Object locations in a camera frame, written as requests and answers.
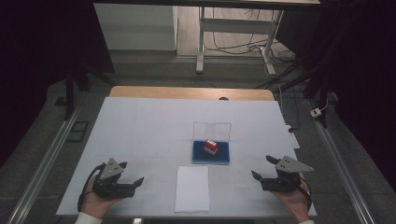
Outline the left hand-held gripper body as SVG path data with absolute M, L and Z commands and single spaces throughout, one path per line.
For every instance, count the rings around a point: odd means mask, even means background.
M 123 199 L 132 198 L 136 187 L 134 184 L 120 184 L 118 180 L 124 169 L 113 158 L 104 163 L 94 180 L 92 190 L 100 198 Z

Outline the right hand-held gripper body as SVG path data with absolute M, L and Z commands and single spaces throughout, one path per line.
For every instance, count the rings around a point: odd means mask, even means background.
M 263 190 L 295 191 L 301 185 L 300 173 L 313 172 L 314 168 L 289 156 L 280 159 L 275 165 L 277 177 L 264 178 L 261 182 Z

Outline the person's right hand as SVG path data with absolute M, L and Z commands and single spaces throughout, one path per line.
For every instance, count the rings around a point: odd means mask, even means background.
M 308 200 L 304 195 L 305 192 L 310 192 L 310 189 L 304 180 L 302 180 L 300 187 L 304 191 L 274 192 L 274 195 L 283 203 L 283 206 L 297 224 L 306 220 L 313 220 L 308 214 Z

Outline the person's left hand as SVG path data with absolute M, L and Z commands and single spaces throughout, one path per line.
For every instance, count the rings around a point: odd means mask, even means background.
M 91 178 L 90 182 L 84 190 L 81 212 L 95 218 L 103 219 L 108 209 L 115 203 L 119 202 L 120 199 L 106 199 L 97 196 L 96 193 L 92 190 L 95 178 L 96 175 Z

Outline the white strip with black plug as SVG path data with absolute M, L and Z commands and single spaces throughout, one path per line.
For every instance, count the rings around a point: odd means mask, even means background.
M 296 138 L 296 135 L 294 133 L 295 129 L 292 128 L 291 126 L 287 125 L 287 130 L 288 130 L 288 132 L 290 134 L 290 141 L 291 141 L 292 147 L 294 149 L 299 149 L 300 145 L 299 145 L 298 140 Z

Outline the white paper sheets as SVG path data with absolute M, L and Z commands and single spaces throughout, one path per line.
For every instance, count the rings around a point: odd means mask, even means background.
M 177 170 L 176 213 L 210 210 L 207 166 L 179 166 Z

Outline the blue ink pad case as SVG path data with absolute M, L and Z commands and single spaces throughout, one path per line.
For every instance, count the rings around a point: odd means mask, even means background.
M 230 163 L 231 128 L 232 124 L 229 122 L 195 121 L 192 134 L 192 162 L 228 165 Z M 218 151 L 215 155 L 204 151 L 207 139 L 218 144 Z

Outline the red and white stamp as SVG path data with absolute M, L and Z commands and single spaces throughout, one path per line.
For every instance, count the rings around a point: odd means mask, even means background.
M 218 151 L 218 144 L 212 140 L 207 139 L 205 141 L 204 151 L 211 155 L 215 155 Z

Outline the black floor plate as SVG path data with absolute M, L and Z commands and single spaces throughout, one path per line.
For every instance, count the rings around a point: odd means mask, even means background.
M 72 143 L 80 143 L 83 141 L 83 138 L 88 130 L 89 122 L 88 121 L 76 121 L 72 129 L 70 130 L 66 141 Z

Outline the white power adapter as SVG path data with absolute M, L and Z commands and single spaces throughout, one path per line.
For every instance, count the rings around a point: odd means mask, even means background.
M 317 118 L 321 115 L 322 111 L 327 107 L 328 105 L 325 105 L 323 108 L 319 109 L 319 108 L 315 108 L 313 110 L 310 111 L 310 114 L 313 118 Z

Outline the black metal stand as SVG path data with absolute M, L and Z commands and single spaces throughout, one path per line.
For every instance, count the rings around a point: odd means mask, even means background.
M 91 89 L 91 82 L 88 74 L 98 77 L 111 87 L 118 86 L 118 83 L 108 77 L 104 72 L 96 69 L 93 65 L 82 61 L 77 57 L 75 52 L 70 52 L 67 57 L 68 69 L 66 70 L 66 113 L 65 120 L 70 120 L 75 112 L 75 91 L 74 85 L 77 85 L 81 91 L 89 91 Z

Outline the white cabinet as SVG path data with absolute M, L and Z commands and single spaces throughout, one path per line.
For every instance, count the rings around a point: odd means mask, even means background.
M 109 49 L 177 49 L 177 7 L 96 3 L 94 8 Z

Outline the metal floor rail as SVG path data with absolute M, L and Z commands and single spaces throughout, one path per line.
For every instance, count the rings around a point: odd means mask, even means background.
M 308 100 L 304 100 L 304 105 L 309 111 L 311 110 L 311 104 Z M 315 129 L 318 132 L 319 138 L 325 146 L 327 154 L 332 161 L 334 169 L 342 182 L 344 190 L 355 210 L 358 219 L 360 220 L 360 223 L 376 224 L 374 215 L 365 201 L 361 190 L 356 184 L 354 177 L 350 173 L 347 162 L 343 158 L 339 146 L 336 144 L 335 137 L 333 134 L 331 134 L 331 130 L 329 128 L 325 128 L 318 118 L 313 118 L 310 114 L 308 117 L 312 120 Z
M 62 122 L 59 131 L 56 133 L 54 139 L 50 143 L 43 159 L 39 163 L 27 187 L 24 189 L 24 192 L 14 207 L 6 224 L 24 223 L 38 196 L 39 191 L 43 187 L 45 180 L 47 179 L 50 170 L 64 145 L 68 133 L 70 132 L 78 117 L 78 114 L 80 113 L 80 110 L 81 106 L 77 105 L 68 119 Z

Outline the white desk frame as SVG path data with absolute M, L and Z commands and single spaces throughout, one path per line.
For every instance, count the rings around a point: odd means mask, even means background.
M 204 71 L 204 35 L 205 32 L 229 33 L 229 34 L 252 34 L 267 35 L 267 42 L 264 47 L 260 47 L 266 71 L 269 75 L 274 75 L 276 70 L 270 58 L 270 50 L 278 25 L 280 24 L 283 10 L 275 10 L 271 21 L 248 21 L 234 19 L 219 19 L 215 16 L 205 17 L 205 8 L 199 7 L 199 42 L 197 49 L 196 73 L 202 74 Z

